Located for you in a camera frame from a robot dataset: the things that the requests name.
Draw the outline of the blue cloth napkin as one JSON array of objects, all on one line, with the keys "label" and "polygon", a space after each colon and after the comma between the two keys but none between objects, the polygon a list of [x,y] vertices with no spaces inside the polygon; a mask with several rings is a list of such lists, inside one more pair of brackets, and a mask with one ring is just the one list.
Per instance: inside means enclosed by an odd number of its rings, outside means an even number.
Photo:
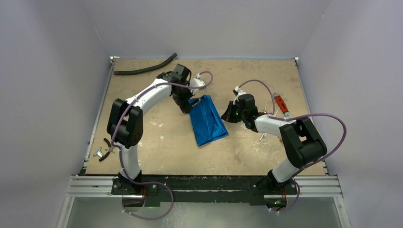
[{"label": "blue cloth napkin", "polygon": [[199,147],[229,135],[211,96],[203,95],[199,98],[191,98],[188,102],[192,105],[190,119]]}]

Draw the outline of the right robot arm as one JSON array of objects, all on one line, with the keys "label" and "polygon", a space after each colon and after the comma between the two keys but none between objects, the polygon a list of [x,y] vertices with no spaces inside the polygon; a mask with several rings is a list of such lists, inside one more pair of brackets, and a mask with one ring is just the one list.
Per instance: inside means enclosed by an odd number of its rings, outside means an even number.
[{"label": "right robot arm", "polygon": [[251,94],[235,92],[235,99],[229,102],[221,118],[229,123],[243,122],[251,131],[282,139],[286,158],[270,170],[266,178],[267,188],[272,193],[279,193],[300,169],[327,154],[322,137],[308,117],[298,120],[276,119],[258,111]]}]

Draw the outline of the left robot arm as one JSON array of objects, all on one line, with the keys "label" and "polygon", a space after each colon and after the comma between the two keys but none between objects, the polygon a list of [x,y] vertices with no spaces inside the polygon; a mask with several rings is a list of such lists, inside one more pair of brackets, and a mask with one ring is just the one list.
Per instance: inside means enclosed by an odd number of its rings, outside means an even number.
[{"label": "left robot arm", "polygon": [[171,97],[184,114],[192,105],[193,93],[188,88],[190,69],[177,64],[173,71],[159,74],[156,79],[138,94],[126,100],[114,100],[107,124],[114,146],[119,148],[120,174],[125,177],[123,188],[129,194],[137,194],[142,187],[138,164],[137,145],[144,133],[144,115],[158,102]]}]

